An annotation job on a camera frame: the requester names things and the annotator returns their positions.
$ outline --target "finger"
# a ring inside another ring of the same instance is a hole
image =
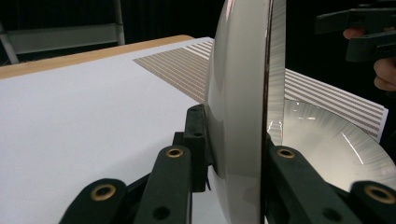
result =
[[[374,79],[374,85],[383,91],[396,91],[396,85],[387,82],[386,80],[382,79],[381,77],[376,77]]]
[[[376,75],[393,85],[396,85],[395,60],[395,58],[380,59],[374,64]]]
[[[364,35],[364,33],[365,33],[364,28],[347,28],[343,32],[343,35],[346,39],[350,39],[353,37],[358,37],[358,36]]]

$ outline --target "white paper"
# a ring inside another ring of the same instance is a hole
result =
[[[0,80],[0,223],[58,223],[91,182],[149,173],[197,102],[133,59],[205,40]],[[225,223],[216,192],[193,199],[193,223]]]

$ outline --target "brass insert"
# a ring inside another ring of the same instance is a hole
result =
[[[183,155],[183,150],[179,148],[171,148],[166,152],[166,156],[170,158],[181,157],[181,155]]]
[[[372,199],[375,199],[381,203],[396,203],[395,195],[391,194],[386,189],[382,189],[374,185],[368,185],[364,188],[364,192]]]
[[[116,187],[111,184],[96,186],[91,192],[94,201],[101,202],[111,198],[116,193]]]
[[[278,156],[281,156],[281,157],[284,157],[287,159],[294,158],[294,156],[295,156],[294,152],[292,152],[288,149],[285,149],[285,148],[279,149],[276,153]]]

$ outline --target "black plastic bracket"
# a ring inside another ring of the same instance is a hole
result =
[[[396,1],[379,1],[317,16],[315,34],[364,28],[365,35],[351,38],[346,51],[347,61],[359,63],[396,56],[396,32],[384,32],[395,25]]]
[[[269,223],[396,223],[396,191],[358,181],[349,193],[328,184],[290,147],[268,150],[265,214]]]
[[[60,223],[191,223],[191,194],[205,191],[212,163],[205,108],[195,105],[187,111],[185,132],[175,133],[172,146],[160,151],[150,174],[128,187],[109,178],[91,183]]]

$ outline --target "wooden table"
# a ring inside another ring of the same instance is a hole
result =
[[[45,71],[53,68],[64,67],[77,63],[85,63],[114,55],[137,51],[141,49],[149,49],[162,45],[173,44],[185,40],[193,39],[188,35],[175,35],[161,39],[149,40],[129,45],[117,46],[109,49],[99,49],[78,54],[72,54],[62,57],[44,59],[29,63],[19,63],[0,67],[0,79],[7,77],[17,77],[34,72]]]

